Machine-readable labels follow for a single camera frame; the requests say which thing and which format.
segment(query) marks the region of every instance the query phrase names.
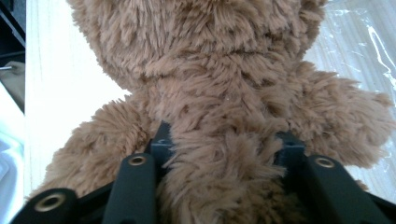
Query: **stuffed animal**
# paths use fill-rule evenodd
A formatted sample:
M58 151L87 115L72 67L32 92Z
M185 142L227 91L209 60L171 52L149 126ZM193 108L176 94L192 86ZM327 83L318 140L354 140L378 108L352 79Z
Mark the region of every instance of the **stuffed animal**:
M73 131L33 194L82 196L113 181L163 120L175 146L157 188L161 222L303 222L273 165L276 134L370 167L395 128L386 95L303 61L325 2L69 0L99 64L131 95Z

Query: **metal rivet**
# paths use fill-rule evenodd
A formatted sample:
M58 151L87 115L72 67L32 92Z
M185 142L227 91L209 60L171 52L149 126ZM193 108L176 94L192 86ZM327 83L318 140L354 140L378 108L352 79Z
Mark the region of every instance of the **metal rivet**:
M63 193L53 193L44 199L40 200L35 205L37 212L48 212L54 208L59 207L66 200L66 196Z
M333 168L334 167L334 162L332 162L332 161L330 161L328 159L325 159L325 158L317 158L317 159L315 159L315 162L319 166L322 166L322 167L325 167L325 168Z
M142 156L133 157L128 160L130 165L141 165L146 162L146 158Z

